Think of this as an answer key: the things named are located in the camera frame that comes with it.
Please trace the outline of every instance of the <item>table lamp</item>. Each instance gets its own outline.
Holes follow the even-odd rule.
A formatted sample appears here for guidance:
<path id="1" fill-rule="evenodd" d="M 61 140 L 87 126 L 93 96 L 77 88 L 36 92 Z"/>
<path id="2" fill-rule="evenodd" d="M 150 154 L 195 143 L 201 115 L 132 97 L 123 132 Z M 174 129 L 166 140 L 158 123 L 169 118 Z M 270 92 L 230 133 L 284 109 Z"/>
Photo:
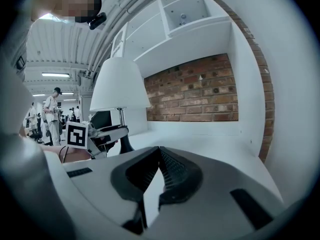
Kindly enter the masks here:
<path id="1" fill-rule="evenodd" d="M 90 111 L 118 110 L 120 125 L 125 127 L 124 110 L 149 108 L 151 104 L 138 65 L 123 57 L 107 59 L 93 90 Z M 128 135 L 120 139 L 120 154 L 133 151 Z"/>

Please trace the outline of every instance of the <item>white pants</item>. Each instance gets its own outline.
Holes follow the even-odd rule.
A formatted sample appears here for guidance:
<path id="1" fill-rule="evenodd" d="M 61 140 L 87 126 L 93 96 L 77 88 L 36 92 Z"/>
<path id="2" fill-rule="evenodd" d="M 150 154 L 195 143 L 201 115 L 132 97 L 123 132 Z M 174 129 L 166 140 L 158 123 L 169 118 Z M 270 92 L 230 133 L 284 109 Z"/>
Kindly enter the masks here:
<path id="1" fill-rule="evenodd" d="M 49 131 L 51 133 L 51 139 L 54 146 L 60 146 L 60 135 L 59 135 L 59 122 L 51 121 L 48 124 Z"/>

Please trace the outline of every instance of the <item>fluorescent light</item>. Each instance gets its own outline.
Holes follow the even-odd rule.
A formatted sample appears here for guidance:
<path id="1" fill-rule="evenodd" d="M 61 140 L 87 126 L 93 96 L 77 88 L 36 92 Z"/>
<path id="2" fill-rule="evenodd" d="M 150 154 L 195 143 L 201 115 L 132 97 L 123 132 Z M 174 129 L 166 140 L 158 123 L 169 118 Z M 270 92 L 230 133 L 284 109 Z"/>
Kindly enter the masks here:
<path id="1" fill-rule="evenodd" d="M 69 74 L 64 73 L 42 73 L 43 77 L 69 78 Z"/>

